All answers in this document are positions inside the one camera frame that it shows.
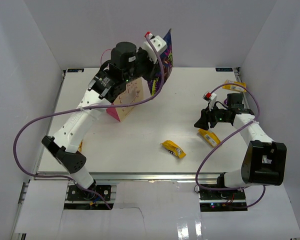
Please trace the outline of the purple Krokant snack bag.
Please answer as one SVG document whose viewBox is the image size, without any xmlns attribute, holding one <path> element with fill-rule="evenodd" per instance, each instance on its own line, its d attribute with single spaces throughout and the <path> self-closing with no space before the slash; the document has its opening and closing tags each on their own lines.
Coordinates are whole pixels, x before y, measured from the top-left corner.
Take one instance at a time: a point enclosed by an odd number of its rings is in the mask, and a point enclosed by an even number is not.
<svg viewBox="0 0 300 240">
<path fill-rule="evenodd" d="M 166 35 L 163 37 L 163 40 L 167 43 L 167 49 L 160 54 L 160 59 L 162 61 L 164 72 L 164 83 L 166 83 L 173 70 L 173 48 L 171 30 L 172 29 L 170 28 Z M 158 92 L 161 85 L 161 76 L 161 69 L 159 64 L 157 63 L 154 68 L 154 73 L 152 74 L 152 79 L 147 83 L 151 96 L 155 95 Z"/>
</svg>

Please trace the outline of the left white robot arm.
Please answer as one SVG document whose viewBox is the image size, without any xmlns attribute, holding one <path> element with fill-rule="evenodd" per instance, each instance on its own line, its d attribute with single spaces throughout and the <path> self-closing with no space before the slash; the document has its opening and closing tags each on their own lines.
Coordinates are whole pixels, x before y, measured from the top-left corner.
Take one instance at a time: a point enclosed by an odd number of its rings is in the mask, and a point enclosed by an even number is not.
<svg viewBox="0 0 300 240">
<path fill-rule="evenodd" d="M 155 75 L 160 54 L 167 43 L 154 37 L 140 48 L 127 41 L 119 42 L 111 50 L 111 57 L 104 62 L 90 81 L 80 101 L 79 111 L 73 113 L 52 136 L 45 136 L 42 144 L 79 184 L 78 193 L 89 200 L 95 196 L 96 182 L 85 167 L 86 157 L 79 151 L 84 136 L 104 112 L 102 105 L 110 106 L 126 90 L 128 83 L 144 78 L 151 81 Z"/>
</svg>

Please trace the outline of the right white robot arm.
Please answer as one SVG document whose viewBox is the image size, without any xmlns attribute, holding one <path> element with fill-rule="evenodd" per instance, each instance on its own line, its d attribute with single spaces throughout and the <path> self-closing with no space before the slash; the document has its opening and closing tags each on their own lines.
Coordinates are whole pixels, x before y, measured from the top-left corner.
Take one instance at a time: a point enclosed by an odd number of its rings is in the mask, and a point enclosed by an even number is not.
<svg viewBox="0 0 300 240">
<path fill-rule="evenodd" d="M 241 167 L 217 178 L 216 195 L 226 200 L 233 195 L 234 189 L 256 185 L 280 186 L 284 180 L 287 147 L 263 131 L 254 112 L 243 104 L 243 94 L 229 93 L 224 109 L 217 107 L 215 93 L 206 92 L 203 98 L 208 106 L 201 110 L 200 119 L 194 127 L 208 131 L 217 123 L 230 123 L 247 145 Z"/>
</svg>

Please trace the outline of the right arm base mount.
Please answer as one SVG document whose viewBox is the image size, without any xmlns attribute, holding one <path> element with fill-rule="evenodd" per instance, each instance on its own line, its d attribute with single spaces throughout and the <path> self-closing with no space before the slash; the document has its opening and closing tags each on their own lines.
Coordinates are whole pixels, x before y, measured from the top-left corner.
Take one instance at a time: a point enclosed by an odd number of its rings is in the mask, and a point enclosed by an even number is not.
<svg viewBox="0 0 300 240">
<path fill-rule="evenodd" d="M 245 192 L 238 190 L 212 191 L 195 185 L 193 191 L 198 194 L 201 212 L 246 211 Z"/>
</svg>

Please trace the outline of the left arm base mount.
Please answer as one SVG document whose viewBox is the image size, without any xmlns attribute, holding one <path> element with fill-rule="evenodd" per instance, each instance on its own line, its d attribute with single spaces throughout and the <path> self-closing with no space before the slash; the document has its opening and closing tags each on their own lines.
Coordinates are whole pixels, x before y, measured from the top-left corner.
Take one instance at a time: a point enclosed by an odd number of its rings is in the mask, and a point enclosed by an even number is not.
<svg viewBox="0 0 300 240">
<path fill-rule="evenodd" d="M 65 197 L 65 210 L 111 210 L 112 186 L 97 185 L 93 192 L 82 190 L 77 185 L 69 185 Z"/>
</svg>

